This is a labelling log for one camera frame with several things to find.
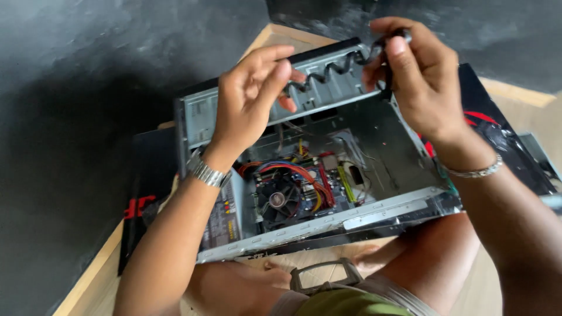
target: metal watch band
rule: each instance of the metal watch band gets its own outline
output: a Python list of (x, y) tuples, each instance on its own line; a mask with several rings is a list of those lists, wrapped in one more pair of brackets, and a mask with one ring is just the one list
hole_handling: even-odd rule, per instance
[(455, 171), (455, 170), (451, 170), (448, 169), (447, 167), (443, 166), (443, 169), (447, 172), (449, 172), (450, 174), (456, 176), (456, 177), (460, 177), (460, 178), (482, 178), (485, 177), (487, 175), (491, 175), (495, 172), (497, 172), (501, 165), (504, 164), (504, 160), (501, 157), (500, 154), (496, 153), (496, 163), (489, 166), (486, 169), (482, 169), (482, 170), (476, 170), (476, 171)]
[(206, 185), (211, 187), (220, 188), (230, 179), (230, 171), (226, 174), (211, 169), (207, 164), (201, 160), (201, 151), (196, 149), (187, 162), (187, 170), (191, 176), (205, 182)]

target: yellow ram slot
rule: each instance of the yellow ram slot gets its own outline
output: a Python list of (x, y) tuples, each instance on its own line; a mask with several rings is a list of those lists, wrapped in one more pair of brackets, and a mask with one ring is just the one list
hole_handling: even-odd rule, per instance
[(343, 170), (342, 166), (338, 166), (338, 173), (342, 180), (343, 187), (346, 189), (347, 198), (351, 203), (357, 202), (355, 195), (353, 195), (353, 192), (351, 191), (350, 184), (347, 182), (346, 172)]

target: shorts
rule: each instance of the shorts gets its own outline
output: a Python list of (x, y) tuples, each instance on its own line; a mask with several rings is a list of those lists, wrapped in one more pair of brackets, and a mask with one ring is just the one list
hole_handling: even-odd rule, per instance
[[(384, 276), (372, 274), (354, 287), (358, 290), (376, 294), (391, 303), (407, 308), (416, 316), (439, 316), (426, 303)], [(279, 298), (273, 306), (270, 315), (293, 316), (308, 299), (309, 297), (302, 293), (288, 291)]]

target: hand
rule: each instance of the hand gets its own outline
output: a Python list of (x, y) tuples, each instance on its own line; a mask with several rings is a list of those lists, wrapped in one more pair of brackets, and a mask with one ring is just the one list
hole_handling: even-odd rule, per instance
[[(408, 125), (429, 141), (454, 139), (469, 130), (461, 107), (459, 59), (423, 24), (400, 17), (384, 17), (370, 23), (375, 33), (389, 34), (398, 28), (411, 31), (410, 45), (402, 37), (387, 42), (388, 63), (400, 112)], [(380, 59), (363, 68), (363, 82), (372, 91), (384, 78)]]
[(209, 167), (230, 169), (236, 158), (263, 134), (277, 98), (283, 108), (296, 110), (290, 98), (282, 97), (289, 80), (306, 78), (282, 59), (293, 51), (294, 47), (288, 45), (258, 48), (220, 76), (215, 133), (203, 156)]

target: person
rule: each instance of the person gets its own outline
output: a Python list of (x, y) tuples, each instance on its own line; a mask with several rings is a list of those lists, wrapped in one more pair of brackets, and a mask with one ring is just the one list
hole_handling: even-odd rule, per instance
[[(374, 20), (389, 34), (410, 29), (412, 40), (387, 42), (392, 83), (404, 119), (434, 146), (449, 170), (484, 170), (497, 156), (464, 123), (457, 54), (419, 22)], [(226, 172), (262, 135), (269, 111), (288, 80), (302, 80), (284, 59), (291, 46), (259, 48), (219, 80), (216, 130), (202, 156)], [(380, 60), (362, 80), (374, 89)], [(289, 111), (295, 105), (280, 100)], [(241, 263), (195, 265), (211, 207), (219, 192), (187, 178), (140, 241), (123, 272), (115, 315), (178, 312), (182, 296), (202, 315), (447, 315), (468, 276), (480, 241), (500, 278), (506, 315), (559, 315), (562, 308), (562, 225), (505, 165), (493, 174), (451, 174), (466, 213), (427, 222), (389, 245), (354, 258), (376, 269), (359, 290), (324, 291), (310, 298), (285, 288), (290, 276), (274, 265), (261, 271)]]

